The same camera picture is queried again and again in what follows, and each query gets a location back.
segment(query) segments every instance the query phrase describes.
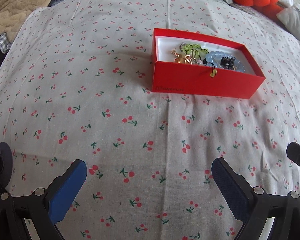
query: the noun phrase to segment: bed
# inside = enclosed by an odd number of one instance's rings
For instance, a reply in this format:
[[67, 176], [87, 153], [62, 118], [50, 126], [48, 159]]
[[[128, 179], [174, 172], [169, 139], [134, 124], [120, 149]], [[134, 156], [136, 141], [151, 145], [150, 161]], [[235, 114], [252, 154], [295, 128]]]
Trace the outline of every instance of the bed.
[[[250, 100], [152, 93], [153, 28], [243, 43], [266, 81]], [[300, 168], [285, 154], [300, 144], [300, 44], [216, 0], [39, 8], [0, 68], [1, 141], [13, 151], [13, 196], [86, 162], [87, 179], [57, 224], [65, 239], [233, 239], [242, 223], [214, 183], [215, 158], [269, 194], [300, 194]]]

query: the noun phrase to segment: blue gripper pad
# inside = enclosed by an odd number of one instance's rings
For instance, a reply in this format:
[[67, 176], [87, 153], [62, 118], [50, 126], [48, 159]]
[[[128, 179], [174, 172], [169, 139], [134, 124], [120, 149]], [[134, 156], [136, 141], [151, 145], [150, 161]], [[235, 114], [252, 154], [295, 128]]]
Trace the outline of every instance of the blue gripper pad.
[[223, 158], [212, 162], [211, 173], [233, 216], [245, 224], [249, 219], [253, 201], [251, 186], [242, 176], [236, 174]]
[[61, 177], [55, 178], [47, 188], [48, 216], [53, 225], [64, 219], [86, 177], [86, 164], [82, 160], [75, 160], [66, 172]]

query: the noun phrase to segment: metal screw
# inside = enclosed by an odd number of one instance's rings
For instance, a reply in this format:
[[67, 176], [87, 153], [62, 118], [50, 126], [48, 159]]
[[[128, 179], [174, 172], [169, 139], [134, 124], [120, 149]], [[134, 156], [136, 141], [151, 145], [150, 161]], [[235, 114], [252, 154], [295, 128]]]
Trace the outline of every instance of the metal screw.
[[291, 195], [291, 197], [293, 197], [293, 198], [298, 198], [298, 197], [299, 197], [299, 194], [298, 194], [298, 192], [296, 192], [296, 191], [290, 192], [290, 195]]
[[3, 194], [1, 195], [0, 198], [1, 198], [2, 200], [6, 200], [8, 197], [9, 197], [9, 194], [5, 192], [5, 193], [3, 193]]
[[36, 196], [41, 196], [41, 195], [43, 195], [43, 193], [44, 193], [44, 188], [42, 188], [42, 187], [39, 187], [34, 191], [34, 194]]
[[262, 195], [264, 193], [264, 190], [261, 187], [255, 187], [253, 191], [258, 195]]

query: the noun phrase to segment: red box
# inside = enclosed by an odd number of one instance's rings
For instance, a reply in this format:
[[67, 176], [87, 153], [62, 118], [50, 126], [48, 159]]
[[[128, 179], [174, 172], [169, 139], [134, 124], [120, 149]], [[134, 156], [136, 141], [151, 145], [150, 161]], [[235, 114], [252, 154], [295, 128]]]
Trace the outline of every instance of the red box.
[[[197, 41], [200, 44], [204, 42], [210, 46], [215, 45], [215, 50], [224, 51], [225, 47], [229, 50], [236, 50], [242, 54], [240, 61], [242, 63], [246, 62], [243, 63], [246, 69], [245, 73], [217, 68], [218, 74], [212, 78], [210, 77], [212, 67], [174, 63], [171, 50], [175, 47], [171, 47], [171, 44], [181, 44], [182, 42], [188, 42], [187, 40], [191, 40], [192, 43]], [[172, 57], [172, 59], [171, 61], [160, 61], [160, 57]], [[266, 79], [248, 49], [240, 43], [205, 34], [157, 28], [154, 29], [153, 35], [152, 71], [152, 92], [245, 99], [249, 99]]]

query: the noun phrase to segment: plaid fabric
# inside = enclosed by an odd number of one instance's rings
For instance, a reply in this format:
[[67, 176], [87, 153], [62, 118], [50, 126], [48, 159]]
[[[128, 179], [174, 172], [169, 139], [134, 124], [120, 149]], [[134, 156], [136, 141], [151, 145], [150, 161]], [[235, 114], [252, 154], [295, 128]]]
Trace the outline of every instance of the plaid fabric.
[[6, 53], [11, 47], [11, 43], [8, 40], [7, 34], [0, 35], [0, 50], [2, 53]]

